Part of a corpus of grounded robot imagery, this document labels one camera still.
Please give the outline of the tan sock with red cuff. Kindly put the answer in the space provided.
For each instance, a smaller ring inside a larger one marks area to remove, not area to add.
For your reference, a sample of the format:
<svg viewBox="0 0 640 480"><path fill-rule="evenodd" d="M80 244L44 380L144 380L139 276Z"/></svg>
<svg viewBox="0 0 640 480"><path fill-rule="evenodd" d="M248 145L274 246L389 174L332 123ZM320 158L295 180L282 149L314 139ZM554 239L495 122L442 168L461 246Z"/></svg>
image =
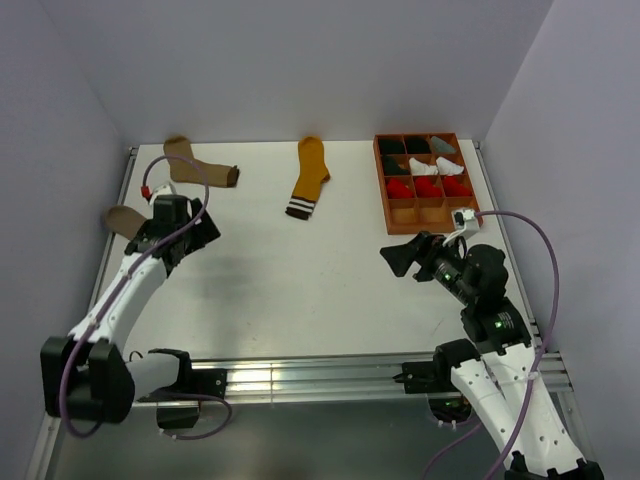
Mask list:
<svg viewBox="0 0 640 480"><path fill-rule="evenodd" d="M141 213L125 205L112 206L103 214L105 227L129 241L135 238L146 220Z"/></svg>

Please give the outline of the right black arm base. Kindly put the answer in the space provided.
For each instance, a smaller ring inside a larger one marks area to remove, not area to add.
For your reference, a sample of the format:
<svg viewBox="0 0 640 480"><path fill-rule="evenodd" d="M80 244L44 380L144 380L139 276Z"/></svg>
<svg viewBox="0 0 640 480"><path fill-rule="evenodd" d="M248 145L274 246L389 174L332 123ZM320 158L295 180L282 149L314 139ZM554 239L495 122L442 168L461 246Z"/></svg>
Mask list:
<svg viewBox="0 0 640 480"><path fill-rule="evenodd" d="M431 415L437 421L461 423L471 418L470 403L449 380L437 372L433 361L404 362L393 380L403 386L405 394L424 394Z"/></svg>

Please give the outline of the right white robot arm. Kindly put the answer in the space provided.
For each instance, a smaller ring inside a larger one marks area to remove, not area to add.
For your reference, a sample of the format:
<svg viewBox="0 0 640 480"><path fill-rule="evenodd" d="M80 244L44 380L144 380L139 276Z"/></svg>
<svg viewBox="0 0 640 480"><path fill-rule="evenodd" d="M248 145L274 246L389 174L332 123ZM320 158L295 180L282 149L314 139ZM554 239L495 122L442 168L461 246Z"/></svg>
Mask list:
<svg viewBox="0 0 640 480"><path fill-rule="evenodd" d="M422 232L380 254L395 276L417 264L416 281L436 281L461 302L466 336L436 348L432 377L469 401L505 478L603 478L571 439L538 372L535 343L506 295L504 252L479 244L462 253L444 236Z"/></svg>

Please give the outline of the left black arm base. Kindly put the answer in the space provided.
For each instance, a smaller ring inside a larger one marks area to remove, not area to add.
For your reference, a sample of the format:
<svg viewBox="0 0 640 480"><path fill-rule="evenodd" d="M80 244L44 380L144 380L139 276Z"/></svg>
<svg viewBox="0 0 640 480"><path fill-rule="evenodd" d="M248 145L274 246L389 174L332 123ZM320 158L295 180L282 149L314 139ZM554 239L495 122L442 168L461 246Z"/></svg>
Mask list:
<svg viewBox="0 0 640 480"><path fill-rule="evenodd" d="M189 437L191 430L204 417L206 403L223 407L220 431L231 420L232 410L225 400L228 371L224 368L195 369L186 382L164 387L137 401L138 405L154 406L156 424L164 433Z"/></svg>

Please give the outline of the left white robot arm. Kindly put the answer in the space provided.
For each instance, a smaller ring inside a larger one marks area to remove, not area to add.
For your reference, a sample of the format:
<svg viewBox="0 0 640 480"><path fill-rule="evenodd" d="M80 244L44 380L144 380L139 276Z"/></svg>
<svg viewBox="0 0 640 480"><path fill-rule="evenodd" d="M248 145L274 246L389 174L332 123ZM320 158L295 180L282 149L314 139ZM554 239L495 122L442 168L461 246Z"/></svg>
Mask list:
<svg viewBox="0 0 640 480"><path fill-rule="evenodd" d="M161 195L128 242L119 270L89 313L40 351L45 411L72 420L119 424L133 403L157 392L183 399L195 386L188 352L156 348L127 362L122 349L155 292L187 256L220 232L203 202Z"/></svg>

